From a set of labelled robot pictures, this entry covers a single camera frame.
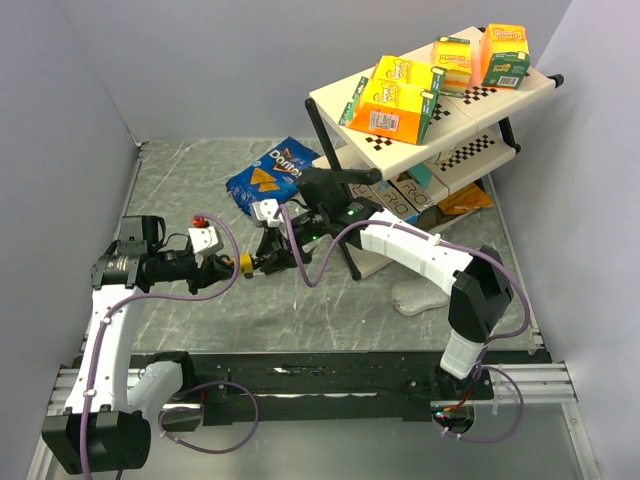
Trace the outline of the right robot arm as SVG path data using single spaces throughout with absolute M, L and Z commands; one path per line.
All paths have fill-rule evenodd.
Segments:
M 255 266 L 269 274 L 302 269 L 304 245 L 328 235 L 335 245 L 383 256 L 420 274 L 449 299 L 451 334 L 440 360 L 438 390 L 459 398 L 472 384 L 492 332 L 513 296 L 515 278 L 488 247 L 468 249 L 445 242 L 398 218 L 370 198 L 353 196 L 350 184 L 371 185 L 381 174 L 371 170 L 309 168 L 297 181 L 307 210 L 292 218 L 275 199 L 252 203 L 250 215 L 265 229 Z

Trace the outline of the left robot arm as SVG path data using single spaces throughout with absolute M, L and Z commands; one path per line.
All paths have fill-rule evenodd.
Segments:
M 235 283 L 240 252 L 230 228 L 210 214 L 194 218 L 183 249 L 166 248 L 166 239 L 163 218 L 124 216 L 118 236 L 92 266 L 92 316 L 80 369 L 62 411 L 42 427 L 44 442 L 69 474 L 90 479 L 141 468 L 164 404 L 196 393 L 194 362 L 183 351 L 155 355 L 130 386 L 133 335 L 144 301 L 167 297 L 153 286 L 183 281 L 184 301 L 198 302 L 200 290 Z

